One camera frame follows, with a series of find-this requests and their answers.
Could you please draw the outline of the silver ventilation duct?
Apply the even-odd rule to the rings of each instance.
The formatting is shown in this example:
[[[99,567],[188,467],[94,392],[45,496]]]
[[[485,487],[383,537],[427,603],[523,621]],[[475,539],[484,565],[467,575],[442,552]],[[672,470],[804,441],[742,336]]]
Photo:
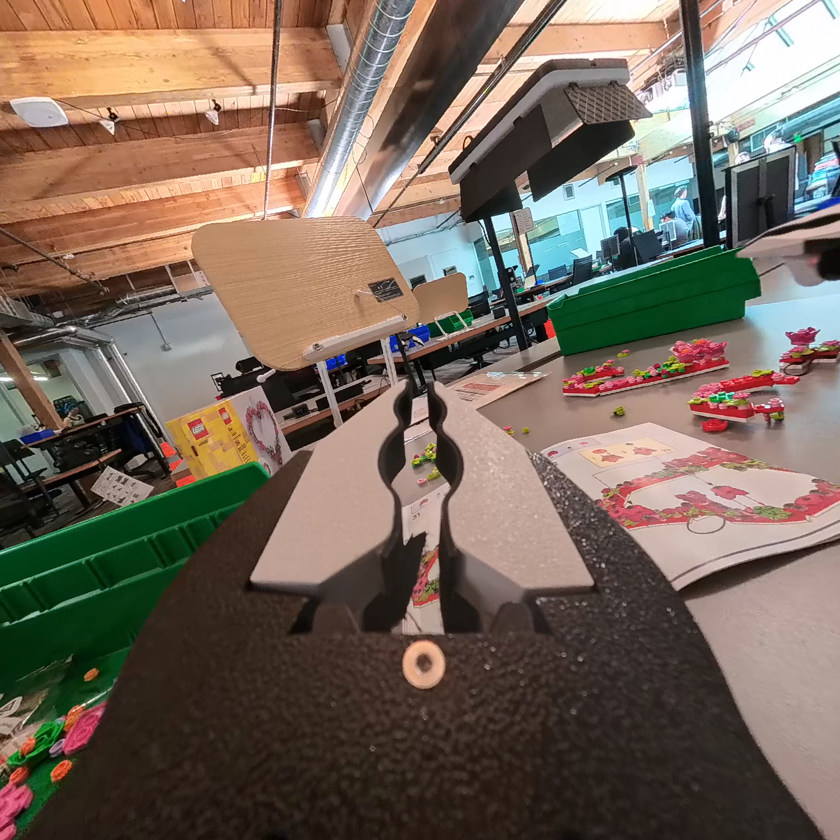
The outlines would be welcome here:
[[[356,168],[354,153],[415,6],[366,2],[302,215],[332,215]]]

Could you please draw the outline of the red lego section magenta blossom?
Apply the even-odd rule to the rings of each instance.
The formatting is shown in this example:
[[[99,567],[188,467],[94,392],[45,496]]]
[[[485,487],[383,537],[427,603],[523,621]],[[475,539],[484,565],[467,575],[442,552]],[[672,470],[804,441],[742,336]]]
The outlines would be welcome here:
[[[784,333],[791,346],[779,359],[783,375],[806,375],[816,365],[836,366],[839,357],[839,340],[818,340],[820,331],[804,328]]]

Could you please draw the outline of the lego instruction booklet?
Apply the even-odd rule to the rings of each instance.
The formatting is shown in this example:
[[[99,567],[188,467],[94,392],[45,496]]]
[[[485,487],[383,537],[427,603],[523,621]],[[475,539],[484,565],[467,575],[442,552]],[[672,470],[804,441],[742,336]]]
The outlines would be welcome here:
[[[628,532],[677,591],[734,565],[838,539],[838,484],[653,423],[563,441],[549,462]],[[427,532],[409,633],[443,631],[438,538],[448,485],[403,509]]]

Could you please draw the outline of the grey monitor on stand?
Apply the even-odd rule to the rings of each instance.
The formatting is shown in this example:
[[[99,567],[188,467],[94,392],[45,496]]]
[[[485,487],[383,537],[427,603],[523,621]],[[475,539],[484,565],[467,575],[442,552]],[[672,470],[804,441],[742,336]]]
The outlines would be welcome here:
[[[795,163],[795,147],[788,145],[725,169],[728,249],[743,247],[793,219]]]

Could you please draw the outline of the yellow lego box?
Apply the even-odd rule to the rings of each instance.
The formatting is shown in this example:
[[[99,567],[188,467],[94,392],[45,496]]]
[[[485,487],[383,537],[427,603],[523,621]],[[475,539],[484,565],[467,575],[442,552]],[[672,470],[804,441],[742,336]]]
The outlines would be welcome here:
[[[166,428],[198,480],[246,464],[273,476],[292,457],[262,385],[172,419]]]

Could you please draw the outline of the white red printed paper sheet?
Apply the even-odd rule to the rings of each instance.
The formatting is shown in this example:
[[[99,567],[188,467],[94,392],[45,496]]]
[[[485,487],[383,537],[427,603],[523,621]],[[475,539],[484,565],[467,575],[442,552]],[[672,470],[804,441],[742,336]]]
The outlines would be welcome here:
[[[549,376],[540,371],[483,371],[447,385],[462,402],[475,409],[487,406]]]

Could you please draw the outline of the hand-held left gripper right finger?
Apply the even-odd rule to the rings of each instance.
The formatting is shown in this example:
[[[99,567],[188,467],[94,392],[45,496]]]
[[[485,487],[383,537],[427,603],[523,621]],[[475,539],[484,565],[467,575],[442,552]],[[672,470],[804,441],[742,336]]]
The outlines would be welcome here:
[[[448,483],[438,538],[446,632],[483,632],[506,605],[594,590],[527,449],[455,391],[430,385],[436,467]]]

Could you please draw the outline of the black support pole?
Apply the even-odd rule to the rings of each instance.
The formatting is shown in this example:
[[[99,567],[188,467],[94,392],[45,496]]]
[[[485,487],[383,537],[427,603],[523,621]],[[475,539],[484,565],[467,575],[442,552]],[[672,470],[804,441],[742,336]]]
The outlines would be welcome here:
[[[700,225],[705,248],[718,247],[718,205],[711,151],[704,47],[698,1],[680,1],[679,15],[686,57],[692,143],[700,203]]]
[[[502,258],[497,233],[495,226],[492,222],[492,218],[490,216],[487,216],[484,218],[482,223],[485,229],[486,239],[490,247],[490,252],[496,265],[500,288],[502,290],[502,294],[506,302],[507,313],[510,317],[511,324],[513,326],[516,341],[518,344],[518,349],[520,352],[524,352],[530,346],[529,337],[526,334],[526,331],[522,325],[521,316],[518,310],[518,304],[516,303],[516,298],[511,285],[511,275]]]

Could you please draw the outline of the large red flowered lego frame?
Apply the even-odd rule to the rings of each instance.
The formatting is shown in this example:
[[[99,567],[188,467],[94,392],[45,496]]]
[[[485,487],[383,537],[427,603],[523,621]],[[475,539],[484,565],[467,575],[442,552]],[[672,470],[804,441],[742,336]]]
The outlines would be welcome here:
[[[564,379],[562,394],[573,397],[606,396],[722,371],[730,365],[726,356],[727,348],[727,341],[678,340],[670,348],[670,356],[666,361],[632,371],[627,371],[616,360],[606,360]]]

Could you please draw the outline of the green plastic bin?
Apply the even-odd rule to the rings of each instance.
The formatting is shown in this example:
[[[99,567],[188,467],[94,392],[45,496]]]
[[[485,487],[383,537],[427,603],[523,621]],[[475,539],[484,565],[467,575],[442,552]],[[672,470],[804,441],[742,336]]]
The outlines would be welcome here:
[[[752,261],[718,246],[578,286],[547,312],[573,355],[741,319],[761,292]]]
[[[261,838],[249,805],[266,691],[259,619],[288,612],[249,588],[281,507],[257,465],[2,552],[2,691],[62,659],[114,675],[103,717],[24,838]]]

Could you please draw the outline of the pile of loose lego pieces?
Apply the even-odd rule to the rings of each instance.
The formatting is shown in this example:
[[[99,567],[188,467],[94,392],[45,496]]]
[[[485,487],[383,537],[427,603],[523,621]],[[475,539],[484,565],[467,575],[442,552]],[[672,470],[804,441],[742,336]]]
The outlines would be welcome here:
[[[103,717],[113,682],[102,662],[77,665],[67,658],[2,694],[1,838],[24,838],[66,784]]]

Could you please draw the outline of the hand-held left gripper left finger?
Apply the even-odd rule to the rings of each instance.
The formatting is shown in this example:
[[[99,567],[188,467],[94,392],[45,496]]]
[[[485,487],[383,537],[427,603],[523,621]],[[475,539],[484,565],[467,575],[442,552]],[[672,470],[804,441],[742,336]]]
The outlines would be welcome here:
[[[345,605],[370,631],[402,621],[413,556],[404,553],[393,481],[406,462],[412,407],[403,381],[316,444],[250,575],[253,588]]]

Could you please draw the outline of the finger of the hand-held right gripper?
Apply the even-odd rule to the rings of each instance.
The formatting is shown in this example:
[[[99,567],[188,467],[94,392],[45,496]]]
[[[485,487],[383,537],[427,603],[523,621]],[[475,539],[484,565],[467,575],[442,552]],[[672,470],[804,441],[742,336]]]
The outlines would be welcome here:
[[[839,281],[839,210],[825,208],[774,227],[747,243],[741,259],[784,265],[799,286]]]

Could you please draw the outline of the white ceiling device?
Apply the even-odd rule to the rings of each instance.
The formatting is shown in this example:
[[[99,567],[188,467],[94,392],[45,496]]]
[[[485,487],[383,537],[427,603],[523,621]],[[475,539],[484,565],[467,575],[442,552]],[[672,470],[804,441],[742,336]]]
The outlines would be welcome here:
[[[9,102],[9,107],[32,129],[59,128],[69,124],[66,111],[52,98],[16,98]]]

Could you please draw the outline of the small red flowered lego section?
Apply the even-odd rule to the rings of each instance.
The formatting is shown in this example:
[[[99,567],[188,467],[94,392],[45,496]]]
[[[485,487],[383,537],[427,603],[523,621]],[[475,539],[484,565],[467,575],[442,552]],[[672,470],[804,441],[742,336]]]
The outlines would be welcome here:
[[[784,420],[785,406],[775,394],[763,402],[754,402],[752,395],[769,392],[779,386],[797,385],[801,377],[772,370],[753,373],[703,385],[689,399],[689,410],[705,419],[716,418],[725,423],[746,423],[763,417],[765,423]]]

